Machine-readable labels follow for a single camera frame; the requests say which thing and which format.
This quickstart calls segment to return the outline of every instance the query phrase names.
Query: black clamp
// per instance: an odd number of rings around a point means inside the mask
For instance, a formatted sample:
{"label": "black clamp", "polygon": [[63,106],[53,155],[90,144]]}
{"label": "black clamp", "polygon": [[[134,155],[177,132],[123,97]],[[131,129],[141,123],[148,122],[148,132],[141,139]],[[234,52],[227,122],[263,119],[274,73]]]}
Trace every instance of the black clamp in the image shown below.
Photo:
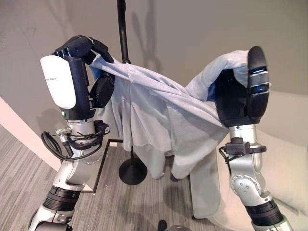
{"label": "black clamp", "polygon": [[266,146],[251,148],[249,142],[244,142],[242,138],[234,137],[231,142],[226,144],[225,152],[235,156],[266,152]]}

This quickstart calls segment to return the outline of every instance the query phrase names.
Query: white wall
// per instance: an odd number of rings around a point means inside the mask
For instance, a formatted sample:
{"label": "white wall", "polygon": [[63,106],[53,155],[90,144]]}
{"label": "white wall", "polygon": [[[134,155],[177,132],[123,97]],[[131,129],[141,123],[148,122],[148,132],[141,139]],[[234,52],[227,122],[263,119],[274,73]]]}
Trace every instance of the white wall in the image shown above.
{"label": "white wall", "polygon": [[[308,95],[307,0],[127,0],[129,56],[186,85],[217,56],[260,45],[272,89]],[[38,134],[65,124],[39,59],[73,35],[121,60],[116,0],[0,0],[0,94]]]}

